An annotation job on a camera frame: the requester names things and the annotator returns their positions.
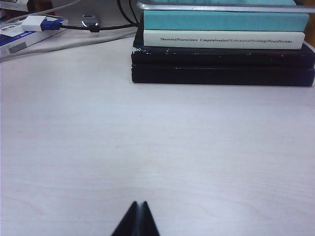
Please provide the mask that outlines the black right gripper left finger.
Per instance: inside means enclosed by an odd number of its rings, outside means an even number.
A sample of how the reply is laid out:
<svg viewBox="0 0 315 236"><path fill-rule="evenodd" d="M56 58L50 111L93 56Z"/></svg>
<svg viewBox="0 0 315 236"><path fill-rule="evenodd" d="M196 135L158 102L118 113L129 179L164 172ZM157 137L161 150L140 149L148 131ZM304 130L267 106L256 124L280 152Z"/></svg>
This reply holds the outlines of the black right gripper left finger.
<svg viewBox="0 0 315 236"><path fill-rule="evenodd" d="M138 210L138 202L132 202L111 236L132 236L138 220Z"/></svg>

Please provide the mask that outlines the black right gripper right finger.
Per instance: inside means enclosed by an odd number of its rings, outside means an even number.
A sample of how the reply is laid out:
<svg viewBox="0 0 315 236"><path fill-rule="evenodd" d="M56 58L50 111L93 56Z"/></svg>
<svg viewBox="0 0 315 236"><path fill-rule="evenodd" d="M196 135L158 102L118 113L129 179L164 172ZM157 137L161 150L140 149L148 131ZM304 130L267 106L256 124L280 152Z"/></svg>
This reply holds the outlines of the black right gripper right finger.
<svg viewBox="0 0 315 236"><path fill-rule="evenodd" d="M144 201L141 206L140 235L160 236L147 201Z"/></svg>

